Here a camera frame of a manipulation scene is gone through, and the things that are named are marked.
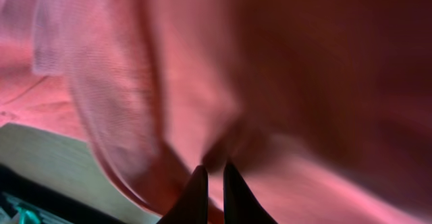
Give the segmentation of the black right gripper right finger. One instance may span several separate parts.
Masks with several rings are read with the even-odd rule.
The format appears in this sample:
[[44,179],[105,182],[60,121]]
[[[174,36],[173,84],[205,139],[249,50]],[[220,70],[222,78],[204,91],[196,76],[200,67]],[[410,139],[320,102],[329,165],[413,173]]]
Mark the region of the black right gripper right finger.
[[235,165],[223,170],[223,211],[225,224],[276,224],[260,205]]

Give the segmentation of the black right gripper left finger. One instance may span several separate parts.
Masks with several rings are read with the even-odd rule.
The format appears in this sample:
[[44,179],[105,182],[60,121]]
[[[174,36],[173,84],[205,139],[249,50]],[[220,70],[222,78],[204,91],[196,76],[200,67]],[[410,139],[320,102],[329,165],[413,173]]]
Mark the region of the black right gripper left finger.
[[208,174],[199,165],[193,171],[184,191],[169,212],[157,224],[207,224]]

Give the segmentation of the red orange t-shirt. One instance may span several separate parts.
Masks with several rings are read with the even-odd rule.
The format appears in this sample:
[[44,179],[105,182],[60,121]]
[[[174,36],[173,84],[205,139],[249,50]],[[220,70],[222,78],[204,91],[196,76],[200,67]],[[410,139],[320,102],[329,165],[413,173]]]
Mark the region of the red orange t-shirt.
[[431,0],[1,0],[1,123],[159,215],[231,160],[278,223],[430,223]]

